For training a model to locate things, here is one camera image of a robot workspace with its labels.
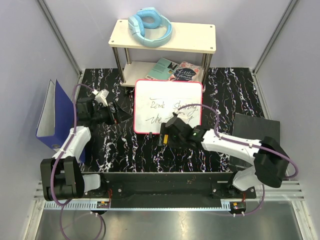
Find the pink framed whiteboard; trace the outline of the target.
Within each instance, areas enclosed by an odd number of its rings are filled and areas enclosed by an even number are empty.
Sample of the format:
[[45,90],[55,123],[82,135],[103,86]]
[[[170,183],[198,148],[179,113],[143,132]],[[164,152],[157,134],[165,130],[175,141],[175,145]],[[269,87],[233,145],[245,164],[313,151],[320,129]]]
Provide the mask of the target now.
[[133,130],[137,134],[159,134],[162,123],[173,112],[188,116],[191,127],[201,124],[202,110],[194,104],[203,102],[199,82],[139,79],[135,83]]

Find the yellow whiteboard eraser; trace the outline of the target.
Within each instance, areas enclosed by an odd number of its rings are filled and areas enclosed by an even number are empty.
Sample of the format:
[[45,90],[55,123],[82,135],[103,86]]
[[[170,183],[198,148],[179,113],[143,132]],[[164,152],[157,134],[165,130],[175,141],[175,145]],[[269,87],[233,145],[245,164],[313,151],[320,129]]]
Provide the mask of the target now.
[[165,134],[164,137],[163,137],[163,144],[164,144],[164,145],[167,145],[167,144],[168,144],[168,139],[169,139],[169,135],[168,135],[168,134]]

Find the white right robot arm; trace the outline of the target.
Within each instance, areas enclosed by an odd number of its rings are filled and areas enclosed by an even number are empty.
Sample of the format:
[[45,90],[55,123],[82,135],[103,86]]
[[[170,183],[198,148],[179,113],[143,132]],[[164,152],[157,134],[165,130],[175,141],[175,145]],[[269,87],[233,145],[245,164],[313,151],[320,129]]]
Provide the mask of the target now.
[[289,165],[288,155],[272,137],[230,136],[201,125],[191,127],[177,116],[160,125],[159,145],[223,153],[249,163],[249,168],[233,173],[222,190],[235,199],[258,185],[280,188]]

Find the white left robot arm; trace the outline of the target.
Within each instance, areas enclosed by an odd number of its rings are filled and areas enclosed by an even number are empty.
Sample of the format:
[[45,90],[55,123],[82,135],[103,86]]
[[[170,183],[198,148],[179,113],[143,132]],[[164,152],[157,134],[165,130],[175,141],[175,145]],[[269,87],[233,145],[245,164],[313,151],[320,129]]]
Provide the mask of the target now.
[[108,193],[108,186],[100,174],[82,174],[80,157],[98,125],[116,125],[132,118],[115,101],[103,106],[94,104],[90,97],[80,99],[75,109],[75,127],[70,129],[61,149],[40,163],[43,196],[46,201],[54,201],[58,205],[62,200],[80,199],[87,192],[97,198]]

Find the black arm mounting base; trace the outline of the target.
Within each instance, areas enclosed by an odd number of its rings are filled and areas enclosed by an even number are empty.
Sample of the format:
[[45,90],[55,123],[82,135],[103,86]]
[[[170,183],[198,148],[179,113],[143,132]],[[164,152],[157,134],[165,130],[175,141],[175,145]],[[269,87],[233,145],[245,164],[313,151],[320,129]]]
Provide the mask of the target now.
[[222,200],[249,200],[257,197],[255,188],[240,191],[231,186],[232,173],[161,172],[100,173],[101,187],[84,198],[105,199],[111,193],[113,209],[160,210],[223,208]]

